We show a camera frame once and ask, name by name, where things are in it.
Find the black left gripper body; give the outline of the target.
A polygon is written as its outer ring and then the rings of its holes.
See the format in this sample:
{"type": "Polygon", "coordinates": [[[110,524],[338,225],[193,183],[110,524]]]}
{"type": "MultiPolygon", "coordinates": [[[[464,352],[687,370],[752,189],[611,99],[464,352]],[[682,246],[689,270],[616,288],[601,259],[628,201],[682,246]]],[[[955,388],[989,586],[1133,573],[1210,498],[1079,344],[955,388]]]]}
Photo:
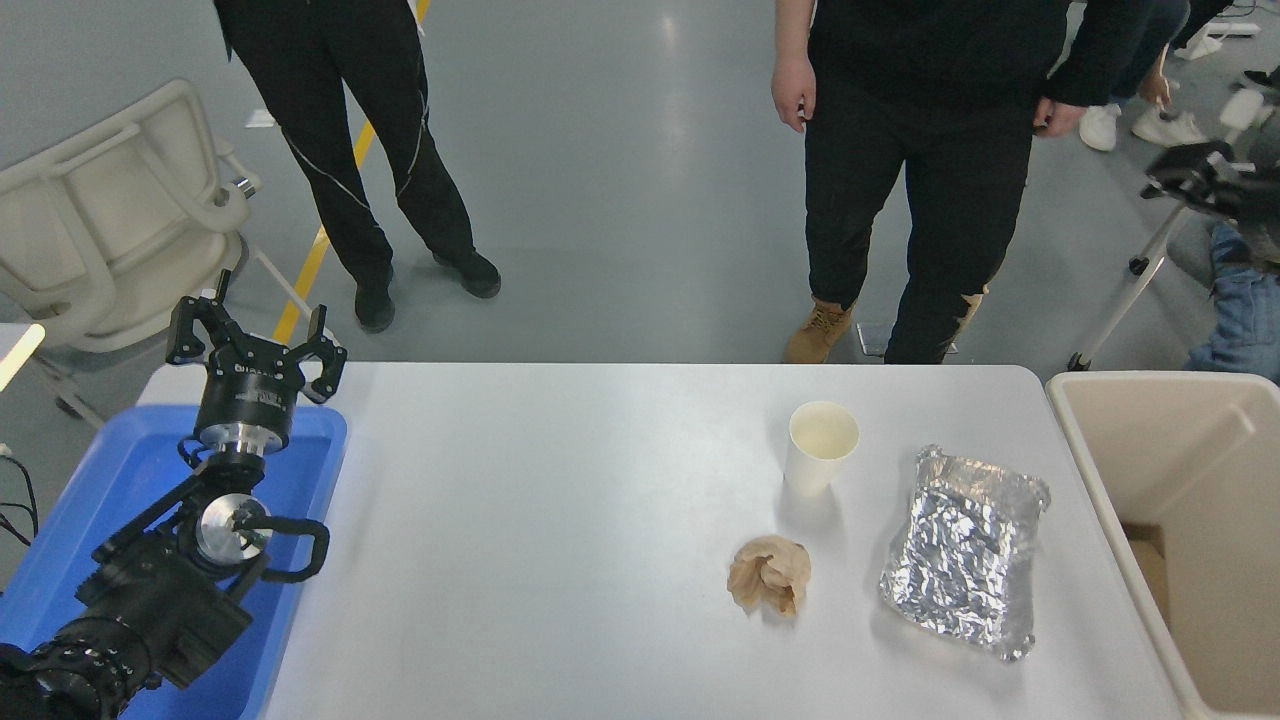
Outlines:
{"type": "Polygon", "coordinates": [[[289,433],[303,375],[288,348],[251,342],[221,345],[206,361],[207,379],[195,421],[197,433],[237,423],[289,433]]]}

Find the person's right hand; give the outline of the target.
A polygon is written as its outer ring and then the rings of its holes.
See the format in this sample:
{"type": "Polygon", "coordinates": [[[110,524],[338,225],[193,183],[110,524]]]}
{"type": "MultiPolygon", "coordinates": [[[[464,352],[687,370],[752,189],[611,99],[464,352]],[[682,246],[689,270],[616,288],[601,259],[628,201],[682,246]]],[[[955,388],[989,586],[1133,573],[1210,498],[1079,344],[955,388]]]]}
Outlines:
{"type": "Polygon", "coordinates": [[[805,53],[781,53],[776,56],[771,96],[780,122],[803,135],[817,109],[817,76],[805,53]]]}

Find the person's left hand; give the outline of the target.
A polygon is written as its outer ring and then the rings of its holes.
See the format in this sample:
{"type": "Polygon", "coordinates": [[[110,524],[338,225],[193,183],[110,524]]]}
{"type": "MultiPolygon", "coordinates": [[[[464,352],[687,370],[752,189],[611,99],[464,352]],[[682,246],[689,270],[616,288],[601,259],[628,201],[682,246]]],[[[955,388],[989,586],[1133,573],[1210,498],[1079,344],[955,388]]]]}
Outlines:
{"type": "Polygon", "coordinates": [[[1085,115],[1088,106],[1041,97],[1032,122],[1033,133],[1041,138],[1057,138],[1070,133],[1085,115]]]}

